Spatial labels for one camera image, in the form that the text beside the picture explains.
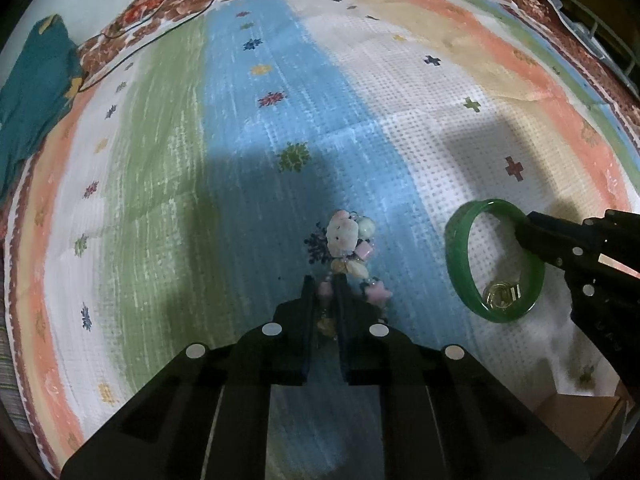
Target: green stripe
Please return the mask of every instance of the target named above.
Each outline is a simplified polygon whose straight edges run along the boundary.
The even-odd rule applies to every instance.
[[[197,18],[145,49],[111,159],[101,294],[112,307],[98,316],[115,319],[111,352],[134,391],[191,342],[235,341],[206,192],[204,30]]]
[[[636,192],[640,193],[640,171],[636,168],[628,149],[618,136],[618,133],[607,119],[606,115],[600,110],[600,106],[604,102],[595,102],[593,98],[584,90],[584,88],[578,83],[556,59],[546,51],[532,36],[532,32],[524,27],[522,23],[511,16],[505,16],[500,13],[499,10],[494,9],[484,0],[466,0],[476,7],[490,13],[496,17],[499,21],[505,24],[511,34],[521,41],[526,47],[528,47],[543,63],[547,66],[555,67],[558,70],[559,76],[562,82],[569,87],[569,90],[584,104],[595,123],[598,125],[602,134],[607,139],[607,142],[611,146],[611,149],[616,153],[620,164],[624,168],[626,175],[629,177],[631,184],[634,186]]]

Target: bed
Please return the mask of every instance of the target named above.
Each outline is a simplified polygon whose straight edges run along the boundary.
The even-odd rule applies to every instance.
[[[615,391],[560,272],[511,324],[447,275],[470,200],[640,211],[637,98],[548,0],[136,0],[78,52],[84,84],[4,240],[17,384],[53,475],[186,345],[231,344],[321,278],[304,241],[343,208],[376,221],[371,269],[415,342],[465,346],[532,409]],[[469,253],[479,287],[517,278],[494,219]],[[341,384],[335,342],[317,350],[303,390],[273,391],[268,478],[382,478],[375,392]]]

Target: beaded keychain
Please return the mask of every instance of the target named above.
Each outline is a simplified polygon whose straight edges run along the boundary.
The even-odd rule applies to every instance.
[[[331,284],[333,274],[350,274],[362,280],[362,289],[367,302],[380,309],[380,317],[385,317],[386,301],[393,295],[386,290],[382,281],[369,277],[367,262],[374,253],[373,235],[375,222],[356,212],[340,210],[334,213],[326,228],[326,248],[331,256],[330,271],[318,286],[321,317],[318,330],[327,337],[335,337],[335,319],[330,315],[330,305],[334,296]]]

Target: cross pattern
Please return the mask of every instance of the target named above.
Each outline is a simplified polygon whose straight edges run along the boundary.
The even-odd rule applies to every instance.
[[[471,98],[465,98],[465,108],[473,108],[476,113],[480,113],[480,103],[477,101],[472,101]]]
[[[426,58],[424,58],[424,62],[428,65],[428,64],[432,64],[435,66],[440,66],[440,60],[437,57],[431,57],[431,56],[427,56]]]
[[[521,175],[522,170],[524,170],[522,164],[520,164],[519,162],[514,162],[510,156],[505,157],[504,160],[506,160],[508,163],[508,166],[504,168],[505,170],[507,170],[507,174],[509,176],[515,176],[518,182],[522,182],[524,180],[524,177]]]

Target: black cable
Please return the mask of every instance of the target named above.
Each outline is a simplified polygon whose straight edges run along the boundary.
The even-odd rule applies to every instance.
[[[194,14],[193,16],[187,18],[186,20],[184,20],[183,22],[178,23],[178,25],[176,25],[174,28],[170,28],[169,30],[164,31],[162,34],[160,34],[159,36],[157,36],[156,38],[153,38],[151,41],[149,41],[147,44],[144,44],[143,46],[141,46],[140,48],[138,48],[137,50],[134,50],[131,54],[129,54],[128,56],[124,57],[121,61],[119,61],[118,63],[116,63],[116,65],[114,65],[105,75],[103,75],[100,79],[98,79],[97,81],[94,81],[93,83],[91,83],[89,86],[87,86],[86,88],[82,88],[78,91],[79,94],[81,94],[82,92],[86,92],[89,88],[94,87],[95,85],[97,85],[100,81],[102,81],[105,77],[107,77],[111,72],[113,72],[114,70],[117,69],[117,67],[119,67],[121,64],[123,64],[127,59],[129,59],[131,56],[133,56],[134,54],[137,54],[142,48],[145,48],[146,46],[152,44],[154,41],[159,40],[160,38],[162,38],[165,34],[168,34],[169,32],[173,32],[174,30],[176,30],[177,28],[179,28],[180,26],[184,25],[187,22],[190,22],[193,18],[197,18],[198,16],[200,16],[201,14],[203,14],[204,12],[207,12],[207,10],[209,10],[209,7],[212,6],[213,2],[215,2],[216,0],[211,0],[207,6],[202,9],[200,12],[197,12],[196,14]]]
[[[160,3],[160,5],[158,5],[158,8],[155,9],[150,15],[148,15],[144,20],[140,20],[139,22],[134,23],[133,25],[129,25],[129,27],[126,27],[124,30],[122,30],[120,32],[120,34],[117,34],[116,36],[109,36],[108,34],[105,34],[104,32],[98,32],[98,34],[96,34],[95,36],[92,36],[90,38],[88,38],[85,43],[87,41],[91,41],[94,38],[100,38],[100,36],[104,36],[105,38],[107,38],[108,40],[117,40],[118,38],[124,36],[127,32],[129,32],[130,30],[133,30],[134,28],[139,27],[140,25],[142,25],[143,23],[148,22],[151,18],[153,18],[160,9],[162,9],[162,6],[164,6],[164,3],[167,0],[162,0],[162,2]]]

